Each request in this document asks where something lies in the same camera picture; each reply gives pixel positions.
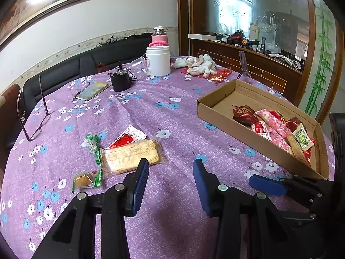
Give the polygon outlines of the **clear biscuit pack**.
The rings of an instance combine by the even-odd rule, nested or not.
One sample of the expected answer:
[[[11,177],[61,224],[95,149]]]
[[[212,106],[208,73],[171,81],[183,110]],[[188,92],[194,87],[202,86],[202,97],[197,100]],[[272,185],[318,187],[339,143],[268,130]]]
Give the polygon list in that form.
[[[102,150],[101,154],[105,178],[136,170],[142,158],[146,158],[150,166],[167,161],[163,148],[153,139]]]

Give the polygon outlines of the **small green cake packet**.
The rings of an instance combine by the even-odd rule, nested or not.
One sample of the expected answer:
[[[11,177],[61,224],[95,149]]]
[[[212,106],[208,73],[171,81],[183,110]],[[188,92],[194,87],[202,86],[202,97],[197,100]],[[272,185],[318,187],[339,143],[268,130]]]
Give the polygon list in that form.
[[[102,170],[95,170],[91,172],[78,172],[74,175],[72,180],[71,193],[74,194],[76,190],[99,188],[102,183]]]

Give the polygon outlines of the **green white candy wrapper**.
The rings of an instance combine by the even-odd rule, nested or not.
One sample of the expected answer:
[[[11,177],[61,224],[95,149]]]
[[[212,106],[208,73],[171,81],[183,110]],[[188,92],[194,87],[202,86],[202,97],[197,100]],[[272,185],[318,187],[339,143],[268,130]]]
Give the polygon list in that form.
[[[81,147],[89,150],[89,152],[94,156],[97,166],[100,167],[102,165],[102,155],[99,142],[100,137],[97,134],[87,133]]]

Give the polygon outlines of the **large red snack bag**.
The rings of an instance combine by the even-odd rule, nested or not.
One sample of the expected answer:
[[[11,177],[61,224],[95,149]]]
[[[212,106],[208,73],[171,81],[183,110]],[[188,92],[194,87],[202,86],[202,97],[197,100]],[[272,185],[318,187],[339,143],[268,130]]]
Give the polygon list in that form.
[[[287,120],[285,125],[291,132],[294,132],[301,123],[302,122],[298,119],[298,117],[294,116],[293,118]]]

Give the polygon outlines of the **pink candy bar wrapper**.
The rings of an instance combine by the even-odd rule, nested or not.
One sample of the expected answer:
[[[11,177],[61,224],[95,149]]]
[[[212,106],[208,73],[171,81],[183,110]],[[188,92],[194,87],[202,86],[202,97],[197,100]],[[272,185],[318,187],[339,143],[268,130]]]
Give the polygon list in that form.
[[[264,122],[274,129],[282,138],[286,138],[292,134],[289,128],[286,127],[280,120],[278,120],[271,112],[266,109],[255,111],[255,114],[264,120]]]

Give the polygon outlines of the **cardboard tray box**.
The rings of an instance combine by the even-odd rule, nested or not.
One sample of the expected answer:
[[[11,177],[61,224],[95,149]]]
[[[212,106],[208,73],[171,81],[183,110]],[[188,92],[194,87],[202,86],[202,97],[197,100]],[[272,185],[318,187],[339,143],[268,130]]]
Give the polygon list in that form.
[[[233,120],[233,109],[248,105],[266,109],[283,124],[294,116],[302,122],[285,139],[262,118],[253,125]],[[320,124],[284,99],[258,87],[234,80],[197,100],[198,117],[265,155],[292,174],[329,178],[326,143]]]

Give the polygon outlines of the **purple floral tablecloth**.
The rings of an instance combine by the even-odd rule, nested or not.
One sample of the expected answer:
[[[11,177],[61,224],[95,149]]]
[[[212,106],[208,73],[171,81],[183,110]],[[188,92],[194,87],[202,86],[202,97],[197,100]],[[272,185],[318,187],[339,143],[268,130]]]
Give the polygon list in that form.
[[[216,220],[202,210],[192,165],[200,159],[219,180],[252,193],[255,174],[279,180],[287,170],[198,118],[197,100],[210,80],[174,71],[136,72],[123,92],[93,99],[75,94],[107,74],[82,77],[35,100],[5,170],[1,233],[19,258],[31,258],[80,190],[88,195],[120,183],[141,158],[150,163],[143,203],[126,219],[132,258],[211,258]]]

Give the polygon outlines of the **small red foil snack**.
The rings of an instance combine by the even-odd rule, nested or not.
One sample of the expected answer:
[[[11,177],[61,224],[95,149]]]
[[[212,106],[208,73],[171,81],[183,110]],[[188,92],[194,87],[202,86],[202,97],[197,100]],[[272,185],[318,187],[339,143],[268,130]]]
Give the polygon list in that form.
[[[259,121],[255,115],[255,111],[248,105],[235,107],[233,109],[233,120],[245,125],[253,125]]]

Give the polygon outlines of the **black round container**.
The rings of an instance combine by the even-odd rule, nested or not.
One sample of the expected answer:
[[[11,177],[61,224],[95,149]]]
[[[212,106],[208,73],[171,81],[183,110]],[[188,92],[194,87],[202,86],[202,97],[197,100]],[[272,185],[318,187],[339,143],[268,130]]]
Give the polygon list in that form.
[[[128,90],[133,81],[130,76],[130,69],[124,67],[121,62],[109,73],[109,76],[115,92]]]

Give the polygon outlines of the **eyeglasses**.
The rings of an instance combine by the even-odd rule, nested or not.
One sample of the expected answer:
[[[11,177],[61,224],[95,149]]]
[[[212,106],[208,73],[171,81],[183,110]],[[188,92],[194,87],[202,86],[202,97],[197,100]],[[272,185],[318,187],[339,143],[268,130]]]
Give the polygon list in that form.
[[[19,88],[16,102],[16,111],[22,132],[28,142],[32,142],[42,131],[42,127],[50,119],[50,111],[48,110],[45,94],[43,91],[42,76],[38,74],[31,78],[29,83],[25,83],[23,88]],[[27,131],[26,122],[30,115],[33,115],[34,109],[43,111],[38,127],[31,134]]]

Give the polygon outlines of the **white gloves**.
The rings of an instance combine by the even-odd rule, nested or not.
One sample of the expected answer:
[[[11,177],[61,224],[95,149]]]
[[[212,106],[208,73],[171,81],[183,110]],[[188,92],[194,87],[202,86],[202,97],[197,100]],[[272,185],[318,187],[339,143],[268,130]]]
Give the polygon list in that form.
[[[186,56],[176,58],[174,68],[187,68],[187,73],[191,76],[203,76],[209,78],[216,75],[216,63],[208,54],[200,54],[198,57]]]

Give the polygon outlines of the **white plastic jar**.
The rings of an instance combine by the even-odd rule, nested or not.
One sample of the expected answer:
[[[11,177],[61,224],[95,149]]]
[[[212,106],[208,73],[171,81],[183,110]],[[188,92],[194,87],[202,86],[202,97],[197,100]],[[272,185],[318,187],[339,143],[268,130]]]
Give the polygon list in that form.
[[[152,46],[146,50],[147,72],[150,76],[163,77],[171,72],[169,46]]]

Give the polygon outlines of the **black sofa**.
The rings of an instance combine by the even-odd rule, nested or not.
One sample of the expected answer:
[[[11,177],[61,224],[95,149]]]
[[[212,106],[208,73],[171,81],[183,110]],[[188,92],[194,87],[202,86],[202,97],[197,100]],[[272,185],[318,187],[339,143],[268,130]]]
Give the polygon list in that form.
[[[30,77],[20,96],[20,115],[26,120],[42,95],[51,94],[73,80],[113,69],[119,63],[130,63],[144,54],[150,42],[150,33],[131,35],[70,57]]]

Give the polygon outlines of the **brown chair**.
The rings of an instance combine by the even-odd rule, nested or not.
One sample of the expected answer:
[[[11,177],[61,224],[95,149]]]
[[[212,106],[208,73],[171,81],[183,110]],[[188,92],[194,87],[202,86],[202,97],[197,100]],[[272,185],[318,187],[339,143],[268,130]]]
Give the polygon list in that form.
[[[19,89],[19,85],[13,84],[1,94],[1,168],[5,168],[9,152],[22,130],[17,115]]]

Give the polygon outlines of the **pink thermos bottle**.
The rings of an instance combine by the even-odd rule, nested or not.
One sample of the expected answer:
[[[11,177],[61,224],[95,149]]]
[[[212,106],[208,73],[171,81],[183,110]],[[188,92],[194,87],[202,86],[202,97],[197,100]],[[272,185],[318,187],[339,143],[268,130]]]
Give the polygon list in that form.
[[[165,27],[156,26],[154,27],[153,34],[151,36],[150,47],[154,46],[168,46],[168,36],[165,31]]]

